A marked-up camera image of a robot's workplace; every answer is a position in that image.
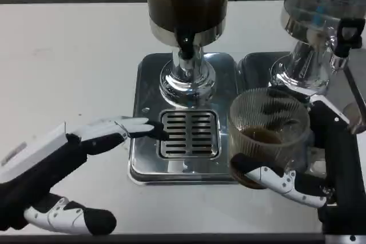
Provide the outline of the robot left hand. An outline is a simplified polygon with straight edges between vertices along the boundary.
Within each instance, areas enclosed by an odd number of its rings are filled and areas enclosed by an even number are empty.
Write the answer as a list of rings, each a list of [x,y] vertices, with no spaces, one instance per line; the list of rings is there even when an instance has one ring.
[[[50,190],[89,156],[142,137],[166,141],[169,134],[161,122],[117,116],[71,133],[62,123],[32,143],[21,143],[1,160],[1,231],[31,224],[56,233],[111,234],[117,225],[113,213],[86,207]]]

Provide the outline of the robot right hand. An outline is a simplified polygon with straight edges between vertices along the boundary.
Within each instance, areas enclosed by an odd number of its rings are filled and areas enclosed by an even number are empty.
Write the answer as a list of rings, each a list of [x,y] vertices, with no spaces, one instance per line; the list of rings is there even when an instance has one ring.
[[[365,241],[357,137],[325,98],[249,90],[233,101],[228,122],[228,164],[237,182],[316,209],[328,237]]]

